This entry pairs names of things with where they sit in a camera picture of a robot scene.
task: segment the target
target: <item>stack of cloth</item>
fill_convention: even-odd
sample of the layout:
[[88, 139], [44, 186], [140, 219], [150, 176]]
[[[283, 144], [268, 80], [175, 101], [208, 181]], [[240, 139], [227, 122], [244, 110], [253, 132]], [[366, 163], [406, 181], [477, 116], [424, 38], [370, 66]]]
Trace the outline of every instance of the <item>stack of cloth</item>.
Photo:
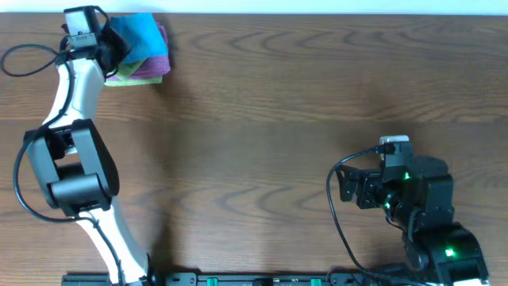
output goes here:
[[118, 65], [118, 72], [107, 79], [106, 86], [162, 83], [162, 76], [171, 70], [164, 27], [147, 13], [112, 17], [110, 24], [132, 50]]

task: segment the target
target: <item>green led indicator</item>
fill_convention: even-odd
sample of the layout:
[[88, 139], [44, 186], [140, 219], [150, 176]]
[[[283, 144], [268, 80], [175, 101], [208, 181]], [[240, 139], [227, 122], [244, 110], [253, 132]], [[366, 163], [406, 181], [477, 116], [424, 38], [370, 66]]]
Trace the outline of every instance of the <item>green led indicator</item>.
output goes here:
[[453, 249], [446, 249], [444, 251], [444, 253], [446, 254], [447, 257], [454, 257], [455, 256], [455, 251]]

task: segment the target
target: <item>wooden table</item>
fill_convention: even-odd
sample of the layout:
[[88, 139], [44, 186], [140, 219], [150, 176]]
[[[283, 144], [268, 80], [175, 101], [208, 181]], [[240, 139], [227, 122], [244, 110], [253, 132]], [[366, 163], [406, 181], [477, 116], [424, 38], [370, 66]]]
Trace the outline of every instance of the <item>wooden table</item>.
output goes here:
[[[173, 72], [160, 85], [105, 88], [96, 125], [120, 172], [125, 217], [158, 267], [351, 267], [329, 213], [325, 175], [380, 136], [404, 133], [417, 153], [448, 162], [456, 220], [478, 238], [491, 282], [508, 280], [505, 18], [156, 19], [172, 37]], [[0, 50], [57, 48], [62, 23], [62, 14], [2, 14]], [[10, 68], [28, 71], [48, 58], [24, 52]], [[77, 225], [38, 221], [13, 193], [21, 139], [47, 116], [57, 83], [54, 68], [22, 79], [0, 75], [0, 284], [56, 285], [67, 271], [106, 270]], [[48, 210], [27, 162], [21, 186], [37, 210], [61, 215]], [[403, 259], [400, 232], [381, 210], [337, 208], [362, 264]]]

